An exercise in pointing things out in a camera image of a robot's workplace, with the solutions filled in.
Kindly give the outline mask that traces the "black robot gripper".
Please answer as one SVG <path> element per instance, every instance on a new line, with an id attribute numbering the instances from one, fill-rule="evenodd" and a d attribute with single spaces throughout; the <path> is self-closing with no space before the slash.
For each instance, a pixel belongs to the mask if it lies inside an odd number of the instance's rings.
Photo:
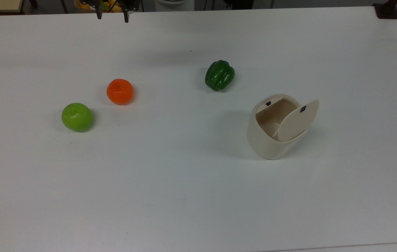
<path id="1" fill-rule="evenodd" d="M 139 0 L 91 0 L 90 6 L 96 8 L 96 16 L 102 19 L 103 10 L 106 12 L 123 12 L 124 21 L 129 22 L 129 11 L 137 11 L 140 6 Z"/>

